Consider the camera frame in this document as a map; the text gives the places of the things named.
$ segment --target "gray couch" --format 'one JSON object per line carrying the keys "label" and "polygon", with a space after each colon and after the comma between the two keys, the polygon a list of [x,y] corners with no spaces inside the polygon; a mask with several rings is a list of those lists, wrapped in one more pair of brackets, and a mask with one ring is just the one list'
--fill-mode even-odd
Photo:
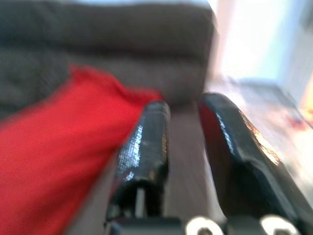
{"label": "gray couch", "polygon": [[[0,118],[34,104],[68,78],[71,63],[111,72],[126,86],[159,90],[171,107],[166,215],[208,215],[207,163],[195,101],[214,26],[209,6],[91,6],[0,1]],[[102,234],[113,161],[67,230]]]}

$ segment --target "red blanket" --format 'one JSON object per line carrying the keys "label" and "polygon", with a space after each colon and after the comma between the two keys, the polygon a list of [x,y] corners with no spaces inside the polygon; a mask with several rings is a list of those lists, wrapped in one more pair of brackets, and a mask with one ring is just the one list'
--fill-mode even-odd
{"label": "red blanket", "polygon": [[60,234],[154,91],[73,68],[51,98],[0,124],[0,234]]}

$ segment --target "couch cushion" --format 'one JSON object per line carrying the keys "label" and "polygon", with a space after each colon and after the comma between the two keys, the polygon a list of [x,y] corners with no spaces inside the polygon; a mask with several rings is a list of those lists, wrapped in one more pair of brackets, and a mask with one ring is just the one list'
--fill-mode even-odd
{"label": "couch cushion", "polygon": [[0,1],[0,42],[187,56],[204,62],[213,32],[211,17],[209,7],[188,4]]}

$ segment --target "couch backrest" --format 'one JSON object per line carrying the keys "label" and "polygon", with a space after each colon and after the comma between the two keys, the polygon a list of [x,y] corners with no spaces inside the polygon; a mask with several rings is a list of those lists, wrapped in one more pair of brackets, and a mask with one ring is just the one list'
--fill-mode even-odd
{"label": "couch backrest", "polygon": [[203,90],[211,18],[209,6],[188,4],[0,1],[0,118],[51,94],[71,63],[188,102]]}

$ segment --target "floor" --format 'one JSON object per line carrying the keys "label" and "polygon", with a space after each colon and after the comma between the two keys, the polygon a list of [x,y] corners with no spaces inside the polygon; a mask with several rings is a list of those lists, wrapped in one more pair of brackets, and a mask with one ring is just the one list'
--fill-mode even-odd
{"label": "floor", "polygon": [[206,86],[230,98],[277,151],[313,207],[313,129],[282,92],[272,86],[221,81]]}

